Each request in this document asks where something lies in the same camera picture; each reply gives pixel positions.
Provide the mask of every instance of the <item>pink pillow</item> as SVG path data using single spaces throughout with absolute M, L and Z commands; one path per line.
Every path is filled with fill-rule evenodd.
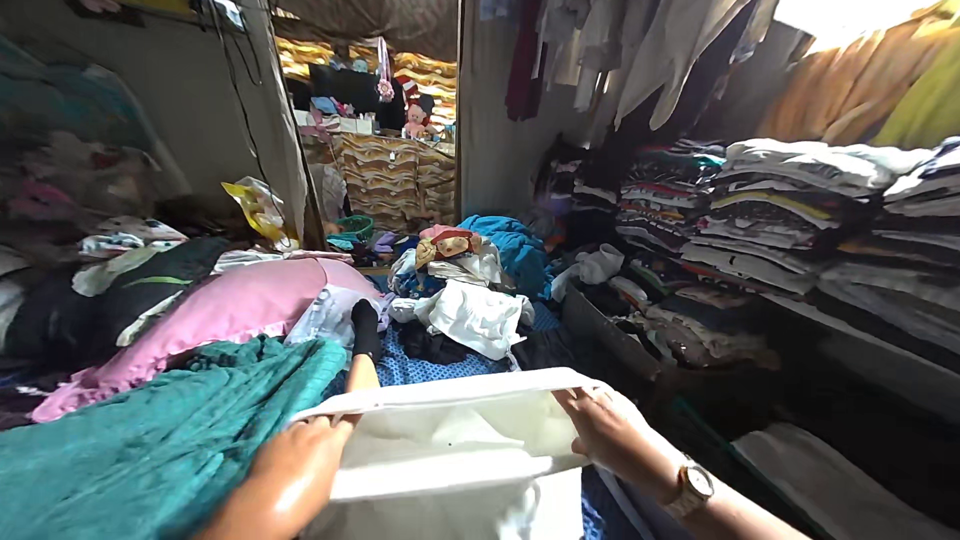
M 50 422 L 126 392 L 166 369 L 171 356 L 207 343 L 243 343 L 261 333 L 284 335 L 328 282 L 378 295 L 359 272 L 339 260 L 271 260 L 229 270 L 193 291 L 106 364 L 73 374 L 31 418 Z

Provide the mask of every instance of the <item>orange cloth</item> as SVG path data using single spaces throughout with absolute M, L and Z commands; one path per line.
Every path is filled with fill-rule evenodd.
M 960 29 L 949 27 L 948 17 L 930 8 L 846 47 L 804 57 L 757 136 L 837 145 L 860 142 L 890 114 L 937 53 L 960 35 Z

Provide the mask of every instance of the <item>wrist watch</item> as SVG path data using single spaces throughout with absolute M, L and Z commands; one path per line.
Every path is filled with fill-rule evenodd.
M 702 508 L 713 497 L 713 479 L 706 469 L 690 461 L 680 468 L 680 497 L 664 510 L 675 520 Z

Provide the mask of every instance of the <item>teal blanket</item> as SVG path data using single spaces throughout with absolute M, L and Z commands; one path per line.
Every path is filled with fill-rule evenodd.
M 0 433 L 4 538 L 183 538 L 257 447 L 316 405 L 347 361 L 332 343 L 259 336 L 56 422 Z

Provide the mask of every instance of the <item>yellow plastic bag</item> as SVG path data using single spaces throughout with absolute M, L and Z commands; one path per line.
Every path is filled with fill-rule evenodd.
M 247 223 L 280 252 L 300 248 L 297 232 L 283 221 L 283 201 L 271 197 L 270 187 L 253 177 L 244 177 L 234 184 L 221 182 L 224 190 L 240 205 Z

